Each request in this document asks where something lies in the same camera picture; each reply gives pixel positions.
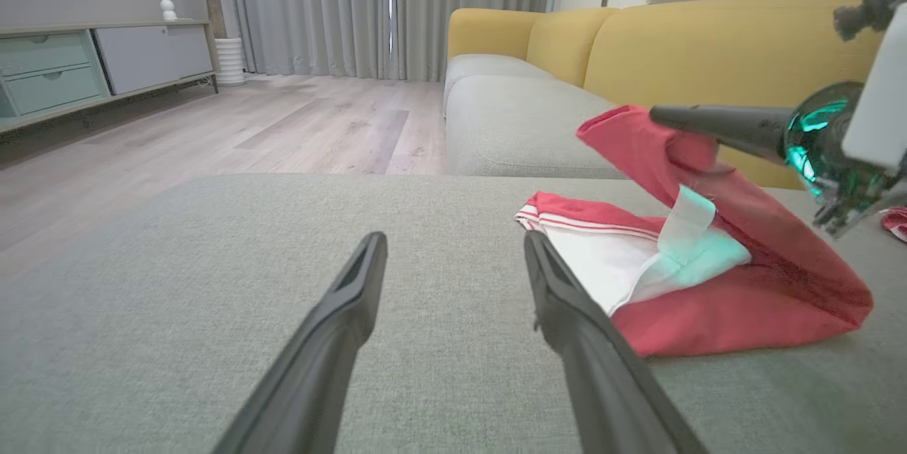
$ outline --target mint green drawer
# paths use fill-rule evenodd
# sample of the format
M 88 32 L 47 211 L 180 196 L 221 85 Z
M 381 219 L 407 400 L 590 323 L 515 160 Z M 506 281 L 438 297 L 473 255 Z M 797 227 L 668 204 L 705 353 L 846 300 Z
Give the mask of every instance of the mint green drawer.
M 0 40 L 0 74 L 10 76 L 88 63 L 82 33 Z
M 91 67 L 7 80 L 6 88 L 19 115 L 101 95 Z

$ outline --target white ribbed pot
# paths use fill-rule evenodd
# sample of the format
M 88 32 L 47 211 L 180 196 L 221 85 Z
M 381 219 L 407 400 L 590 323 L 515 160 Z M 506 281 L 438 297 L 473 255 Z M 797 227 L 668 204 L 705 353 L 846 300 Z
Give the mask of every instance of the white ribbed pot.
M 218 50 L 218 86 L 241 86 L 246 83 L 242 73 L 242 38 L 214 38 Z

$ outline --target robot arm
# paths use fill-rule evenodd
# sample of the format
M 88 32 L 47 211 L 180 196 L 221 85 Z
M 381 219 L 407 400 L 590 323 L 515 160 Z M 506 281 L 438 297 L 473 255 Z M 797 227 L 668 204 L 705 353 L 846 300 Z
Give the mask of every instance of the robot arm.
M 864 0 L 835 11 L 843 40 L 866 27 L 887 32 L 865 86 L 826 87 L 793 111 L 655 106 L 649 115 L 793 167 L 820 205 L 813 224 L 841 237 L 866 216 L 907 203 L 907 0 Z

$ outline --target gray sofa cushion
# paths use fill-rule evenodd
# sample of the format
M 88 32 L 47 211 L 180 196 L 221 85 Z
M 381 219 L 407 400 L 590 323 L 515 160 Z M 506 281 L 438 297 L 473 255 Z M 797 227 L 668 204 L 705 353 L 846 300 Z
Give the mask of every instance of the gray sofa cushion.
M 468 176 L 623 178 L 576 137 L 612 104 L 560 80 L 468 76 L 447 108 L 447 171 Z
M 0 286 L 0 451 L 209 451 L 373 230 L 388 270 L 338 451 L 577 451 L 512 221 L 540 189 L 667 212 L 628 180 L 249 174 L 170 190 Z M 876 296 L 861 331 L 651 363 L 712 452 L 907 444 L 903 244 L 865 222 L 835 248 Z
M 450 96 L 454 84 L 460 79 L 474 74 L 530 76 L 534 79 L 557 80 L 553 74 L 516 57 L 497 56 L 496 54 L 463 54 L 454 57 L 447 63 L 447 71 L 444 75 L 444 102 L 442 103 L 444 109 L 447 109 L 447 98 Z

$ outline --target yellow cushion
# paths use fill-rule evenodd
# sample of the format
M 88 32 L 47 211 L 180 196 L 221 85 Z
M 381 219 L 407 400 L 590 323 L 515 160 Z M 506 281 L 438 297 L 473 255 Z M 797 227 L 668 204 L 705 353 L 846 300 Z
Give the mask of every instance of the yellow cushion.
M 451 14 L 447 60 L 460 54 L 497 54 L 526 59 L 529 33 L 542 13 L 460 8 Z
M 526 60 L 568 84 L 582 87 L 589 51 L 602 22 L 614 8 L 555 11 L 532 26 Z
M 864 81 L 881 36 L 843 42 L 833 9 L 860 0 L 704 0 L 627 8 L 602 24 L 585 89 L 615 103 L 790 106 L 842 80 Z M 723 148 L 762 186 L 793 171 Z

